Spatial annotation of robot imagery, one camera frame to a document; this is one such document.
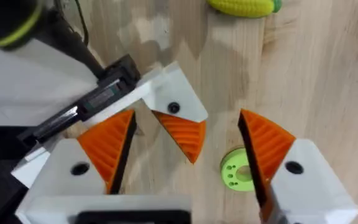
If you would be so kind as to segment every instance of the green plastic gear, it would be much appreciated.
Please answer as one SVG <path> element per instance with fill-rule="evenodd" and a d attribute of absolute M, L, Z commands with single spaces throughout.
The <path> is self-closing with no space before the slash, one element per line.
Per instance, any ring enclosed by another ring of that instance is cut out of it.
<path fill-rule="evenodd" d="M 249 163 L 244 147 L 231 151 L 223 158 L 221 175 L 224 184 L 232 190 L 254 191 L 254 183 L 249 172 Z"/>

